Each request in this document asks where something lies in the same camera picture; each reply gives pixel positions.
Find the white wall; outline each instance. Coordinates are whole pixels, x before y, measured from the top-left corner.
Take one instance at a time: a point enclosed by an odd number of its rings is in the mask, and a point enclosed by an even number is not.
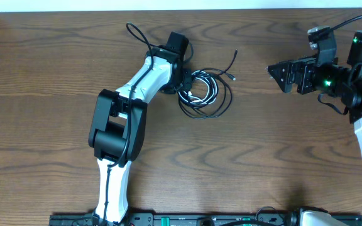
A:
[[[0,12],[362,8],[362,0],[0,0]]]

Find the wooden panel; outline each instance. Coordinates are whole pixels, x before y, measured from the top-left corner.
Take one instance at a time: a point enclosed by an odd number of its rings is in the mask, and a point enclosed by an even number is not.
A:
[[[96,97],[126,83],[146,47],[171,31],[195,47],[191,67],[230,72],[234,102],[222,117],[194,121],[177,97],[148,108],[143,149],[129,178],[136,208],[157,212],[255,212],[314,205],[362,213],[362,165],[348,117],[283,94],[267,65],[310,55],[306,32],[362,9],[0,14],[0,225],[46,225],[55,212],[97,205],[99,170],[87,145]],[[336,31],[347,59],[354,30]]]

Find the tabletop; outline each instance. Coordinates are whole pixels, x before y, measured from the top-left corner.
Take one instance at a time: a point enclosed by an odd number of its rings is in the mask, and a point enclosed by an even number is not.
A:
[[[193,120],[176,95],[148,106],[129,176],[131,207],[158,213],[251,213],[297,205],[362,214],[362,164],[348,117],[317,92],[284,94],[265,68],[312,55],[307,30],[362,9],[0,13],[0,225],[47,225],[96,207],[99,168],[87,137],[96,97],[124,85],[147,47],[171,31],[194,45],[188,65],[226,68],[234,94],[217,119]],[[335,32],[346,65],[362,20]],[[328,99],[340,108],[339,100]]]

